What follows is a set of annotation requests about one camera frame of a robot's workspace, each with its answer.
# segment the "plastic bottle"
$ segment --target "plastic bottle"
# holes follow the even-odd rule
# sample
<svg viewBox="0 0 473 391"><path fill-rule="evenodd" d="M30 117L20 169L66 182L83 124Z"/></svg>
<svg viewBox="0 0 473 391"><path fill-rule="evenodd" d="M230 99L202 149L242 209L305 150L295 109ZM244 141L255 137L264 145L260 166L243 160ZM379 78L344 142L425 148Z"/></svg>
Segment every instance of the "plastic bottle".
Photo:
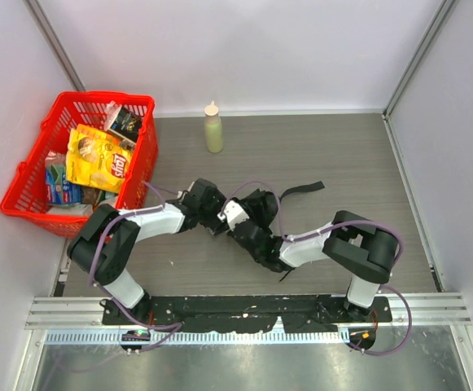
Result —
<svg viewBox="0 0 473 391"><path fill-rule="evenodd" d="M205 141L207 149L211 153L218 153L223 149L223 132L221 128L221 119L218 115L218 107L215 106L214 100L205 107Z"/></svg>

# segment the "red plastic basket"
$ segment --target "red plastic basket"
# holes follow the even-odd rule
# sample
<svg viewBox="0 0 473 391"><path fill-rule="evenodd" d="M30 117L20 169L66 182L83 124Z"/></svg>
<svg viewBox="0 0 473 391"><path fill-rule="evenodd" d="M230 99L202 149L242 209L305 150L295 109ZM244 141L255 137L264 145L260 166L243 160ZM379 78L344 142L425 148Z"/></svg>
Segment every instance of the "red plastic basket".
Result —
<svg viewBox="0 0 473 391"><path fill-rule="evenodd" d="M106 91L63 92L41 123L41 132L28 159L17 166L14 180L0 204L2 213L24 218L59 236L72 238L77 235L87 217L46 214L50 206L46 205L44 160L50 150L61 153L68 150L69 131L77 124L102 129L106 105L112 100L144 118L116 207L136 209L143 206L147 187L142 181L151 179L158 156L153 98Z"/></svg>

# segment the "lay's logo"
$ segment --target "lay's logo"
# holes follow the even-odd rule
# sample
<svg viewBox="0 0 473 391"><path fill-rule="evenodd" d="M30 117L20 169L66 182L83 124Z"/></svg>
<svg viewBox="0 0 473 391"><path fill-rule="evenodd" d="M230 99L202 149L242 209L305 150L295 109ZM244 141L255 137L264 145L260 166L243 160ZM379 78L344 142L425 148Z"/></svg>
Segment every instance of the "lay's logo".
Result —
<svg viewBox="0 0 473 391"><path fill-rule="evenodd" d="M112 160L112 175L116 178L123 178L125 177L125 169L126 169L126 163L128 160L123 157L122 155L119 155L118 153L113 154L113 160Z"/></svg>

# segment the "bottle cap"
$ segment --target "bottle cap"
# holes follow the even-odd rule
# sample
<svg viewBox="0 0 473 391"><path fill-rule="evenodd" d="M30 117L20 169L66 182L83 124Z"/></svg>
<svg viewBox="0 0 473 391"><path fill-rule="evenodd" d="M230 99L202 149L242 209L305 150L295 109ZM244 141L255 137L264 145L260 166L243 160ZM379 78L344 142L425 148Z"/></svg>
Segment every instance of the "bottle cap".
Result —
<svg viewBox="0 0 473 391"><path fill-rule="evenodd" d="M208 106L205 107L204 109L205 115L206 116L217 116L218 115L218 106L214 104L214 100L209 104Z"/></svg>

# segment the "yellow chip bag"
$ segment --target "yellow chip bag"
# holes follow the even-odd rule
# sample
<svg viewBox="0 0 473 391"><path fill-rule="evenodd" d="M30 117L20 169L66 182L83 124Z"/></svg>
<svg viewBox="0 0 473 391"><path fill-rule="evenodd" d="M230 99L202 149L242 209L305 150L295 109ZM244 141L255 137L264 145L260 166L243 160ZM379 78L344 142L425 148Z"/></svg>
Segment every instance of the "yellow chip bag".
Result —
<svg viewBox="0 0 473 391"><path fill-rule="evenodd" d="M132 153L102 130L79 125L70 132L66 154L69 182L118 193L128 172Z"/></svg>

